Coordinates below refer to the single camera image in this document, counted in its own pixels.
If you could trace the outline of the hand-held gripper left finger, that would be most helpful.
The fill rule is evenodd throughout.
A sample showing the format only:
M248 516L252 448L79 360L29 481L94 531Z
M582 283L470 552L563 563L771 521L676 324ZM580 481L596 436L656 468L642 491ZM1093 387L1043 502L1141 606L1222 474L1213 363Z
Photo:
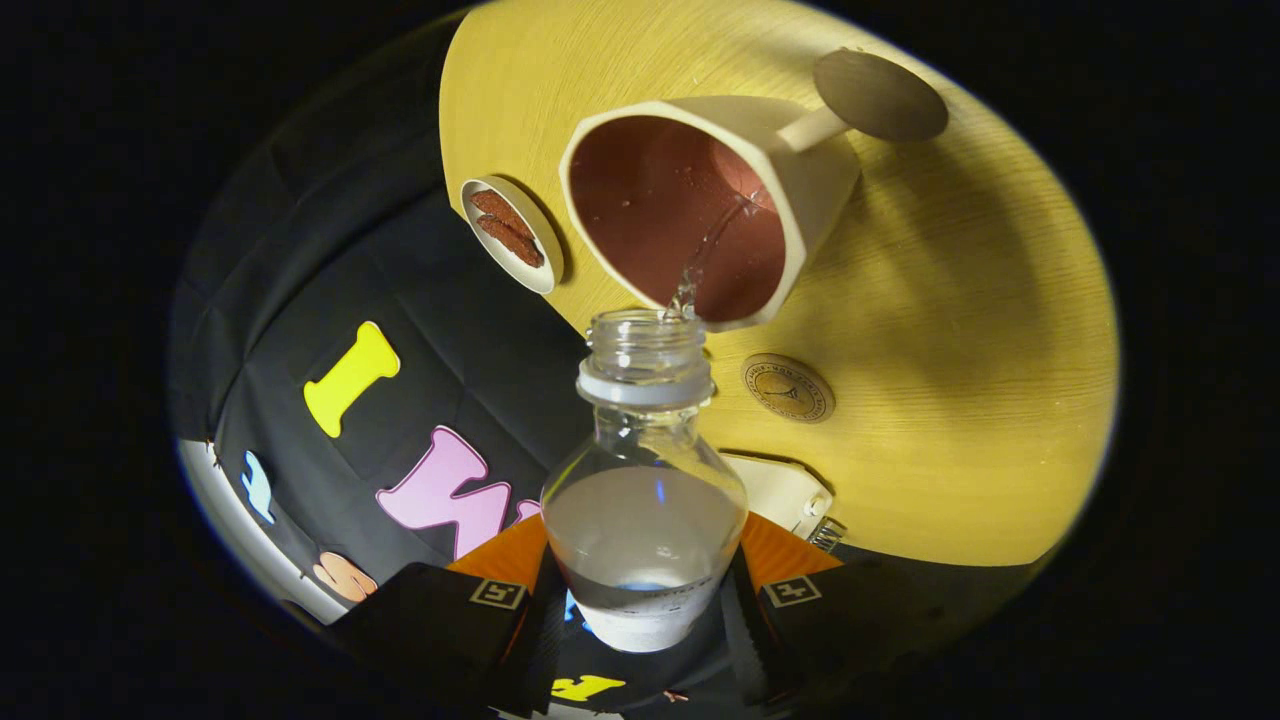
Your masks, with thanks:
M544 714L564 634L559 569L531 515L447 568L406 565L326 635L434 705Z

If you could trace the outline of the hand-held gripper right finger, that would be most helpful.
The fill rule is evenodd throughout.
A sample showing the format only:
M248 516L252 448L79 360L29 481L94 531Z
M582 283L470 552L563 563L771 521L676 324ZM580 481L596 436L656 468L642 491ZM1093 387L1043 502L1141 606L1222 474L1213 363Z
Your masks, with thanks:
M739 691L763 711L874 703L1000 606L997 568L873 552L845 561L758 514L722 585Z

